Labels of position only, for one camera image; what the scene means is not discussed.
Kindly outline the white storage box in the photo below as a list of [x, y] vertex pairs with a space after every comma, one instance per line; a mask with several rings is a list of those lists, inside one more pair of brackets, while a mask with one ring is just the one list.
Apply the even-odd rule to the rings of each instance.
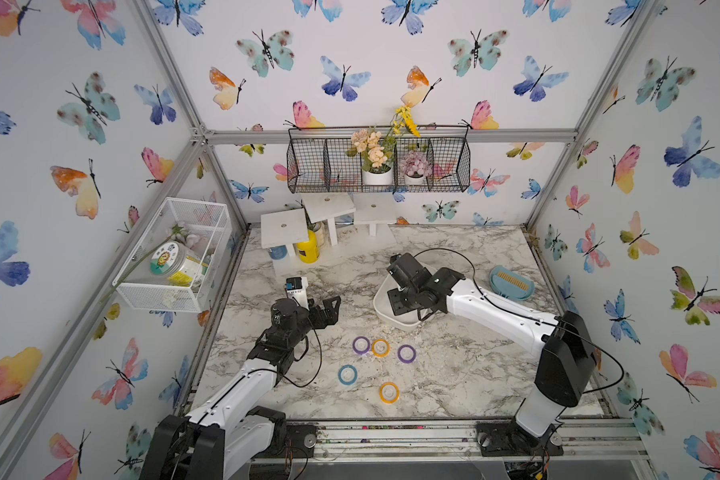
[[389, 290], [397, 290], [398, 285], [391, 276], [387, 276], [373, 298], [373, 308], [378, 318], [389, 325], [404, 330], [414, 331], [420, 326], [415, 311], [396, 315], [393, 312], [390, 300], [388, 298]]

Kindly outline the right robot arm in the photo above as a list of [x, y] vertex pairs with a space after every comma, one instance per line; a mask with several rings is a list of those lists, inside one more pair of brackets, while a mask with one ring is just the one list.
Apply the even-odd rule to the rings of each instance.
[[584, 320], [572, 311], [527, 308], [484, 290], [473, 275], [432, 272], [410, 253], [394, 255], [374, 297], [381, 319], [412, 327], [436, 313], [471, 320], [518, 344], [537, 365], [534, 386], [513, 417], [514, 430], [533, 440], [552, 434], [560, 414], [576, 407], [596, 367]]

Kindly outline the purple tape roll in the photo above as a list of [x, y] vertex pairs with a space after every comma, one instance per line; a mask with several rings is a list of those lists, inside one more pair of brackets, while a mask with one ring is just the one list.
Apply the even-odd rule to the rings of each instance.
[[358, 336], [352, 342], [352, 349], [357, 355], [365, 355], [371, 348], [372, 342], [365, 336]]
[[417, 351], [412, 345], [403, 344], [397, 350], [397, 358], [404, 364], [412, 364], [417, 359]]

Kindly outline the orange tape roll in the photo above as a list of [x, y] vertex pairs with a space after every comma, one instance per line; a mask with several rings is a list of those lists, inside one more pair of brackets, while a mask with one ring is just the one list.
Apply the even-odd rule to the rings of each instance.
[[390, 353], [390, 344], [384, 339], [377, 339], [371, 344], [371, 352], [376, 357], [384, 358]]
[[379, 396], [383, 403], [394, 404], [400, 398], [400, 389], [394, 382], [385, 382], [379, 387]]

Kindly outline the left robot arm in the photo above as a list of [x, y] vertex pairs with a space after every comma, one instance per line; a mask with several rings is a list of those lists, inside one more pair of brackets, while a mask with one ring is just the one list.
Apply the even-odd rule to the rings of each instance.
[[233, 379], [188, 415], [169, 415], [159, 423], [139, 477], [230, 479], [261, 453], [286, 456], [291, 447], [285, 414], [258, 402], [287, 380], [297, 345], [338, 322], [340, 305], [339, 296], [321, 304], [309, 299], [306, 306], [293, 298], [276, 300], [271, 326]]

